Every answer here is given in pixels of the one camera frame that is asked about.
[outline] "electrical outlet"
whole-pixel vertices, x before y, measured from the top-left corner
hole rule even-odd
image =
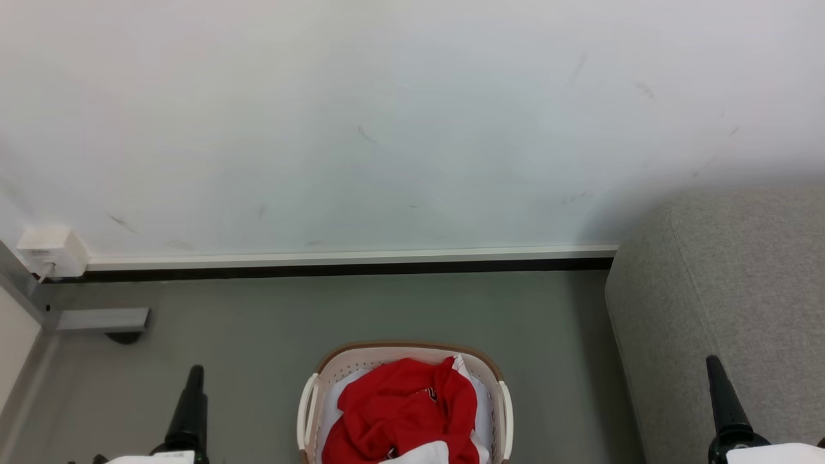
[[[17,242],[31,269],[41,274],[50,263],[50,277],[78,277],[86,272],[89,253],[71,229],[64,227],[29,228]]]

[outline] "red clothing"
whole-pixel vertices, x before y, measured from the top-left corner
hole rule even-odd
[[[453,361],[405,358],[352,382],[338,399],[344,414],[329,432],[324,464],[373,464],[435,441],[447,443],[450,464],[479,464],[470,441],[475,390]]]

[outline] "laundry basket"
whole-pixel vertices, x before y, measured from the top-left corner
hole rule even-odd
[[[460,354],[470,375],[487,388],[491,402],[493,440],[491,464],[507,464],[513,444],[513,406],[510,391],[501,371],[487,355],[471,348],[442,343],[408,341],[377,341],[349,343],[329,353],[318,370],[307,380],[298,407],[298,449],[302,464],[319,464],[318,428],[322,405],[330,388],[359,369],[372,369],[380,364],[411,357],[421,362],[437,364]]]

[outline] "baseboard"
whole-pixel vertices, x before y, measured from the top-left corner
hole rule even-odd
[[[228,254],[205,256],[92,257],[88,271],[268,268],[340,264],[455,263],[517,259],[612,258],[619,245],[575,245],[495,249],[428,249],[345,253]]]
[[[608,269],[617,245],[92,258],[75,282]]]

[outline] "white cloth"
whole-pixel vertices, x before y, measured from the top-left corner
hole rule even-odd
[[[109,464],[193,464],[194,451],[159,452],[154,456],[123,456]]]
[[[785,443],[769,447],[750,447],[728,452],[728,464],[825,464],[825,449]]]
[[[382,464],[450,464],[450,449],[447,442],[431,442]]]
[[[489,464],[490,462],[490,449],[493,446],[493,405],[491,404],[487,387],[477,378],[471,376],[467,371],[467,367],[464,365],[464,359],[461,355],[454,356],[455,361],[453,362],[453,368],[459,372],[462,376],[465,376],[469,379],[470,383],[473,384],[473,390],[475,390],[475,397],[478,403],[478,406],[475,411],[475,430],[473,434],[470,435],[470,440],[473,441],[475,445],[476,451],[478,452],[478,463],[479,464]],[[327,437],[329,437],[329,431],[332,430],[332,426],[344,415],[343,411],[338,409],[338,398],[341,397],[341,393],[344,392],[344,389],[347,388],[352,382],[362,378],[369,372],[369,369],[359,369],[352,374],[344,377],[340,381],[336,382],[335,385],[331,386],[329,390],[327,390],[327,396],[323,399],[323,406],[321,408],[321,424],[318,426],[318,446],[316,449],[318,452],[316,453],[316,460],[318,464],[322,464],[321,461],[321,451],[323,450],[323,445],[327,443]],[[403,454],[403,456],[397,457],[395,459],[385,461],[387,463],[392,464],[441,464],[441,461],[433,461],[432,459],[440,458],[440,449],[438,448],[438,443],[442,443],[444,446],[445,456],[449,455],[447,450],[447,444],[444,442],[433,442],[427,443],[426,445],[421,445],[417,447],[415,450],[411,450]],[[416,454],[413,456],[419,456],[420,459],[430,459],[430,461],[426,460],[419,460],[419,461],[399,461],[398,459],[402,459],[412,453],[413,451],[417,451]]]

